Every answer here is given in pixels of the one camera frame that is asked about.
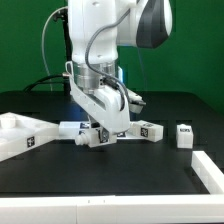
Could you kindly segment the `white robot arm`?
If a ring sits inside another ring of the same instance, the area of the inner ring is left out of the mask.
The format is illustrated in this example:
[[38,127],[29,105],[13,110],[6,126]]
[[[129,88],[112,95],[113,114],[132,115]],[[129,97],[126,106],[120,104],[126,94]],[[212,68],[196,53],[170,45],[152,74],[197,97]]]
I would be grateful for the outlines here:
[[118,79],[118,46],[154,49],[172,30],[169,0],[68,0],[72,60],[66,64],[76,103],[111,134],[129,129],[129,97]]

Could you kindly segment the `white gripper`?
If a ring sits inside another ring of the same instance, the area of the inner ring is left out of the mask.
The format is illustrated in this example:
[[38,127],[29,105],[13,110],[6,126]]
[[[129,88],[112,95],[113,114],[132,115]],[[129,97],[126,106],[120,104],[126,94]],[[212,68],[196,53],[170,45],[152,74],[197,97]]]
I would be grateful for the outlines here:
[[127,131],[130,127],[127,97],[121,99],[120,93],[109,86],[86,94],[74,81],[73,63],[68,61],[65,67],[69,73],[70,94],[74,101],[108,132],[118,134]]

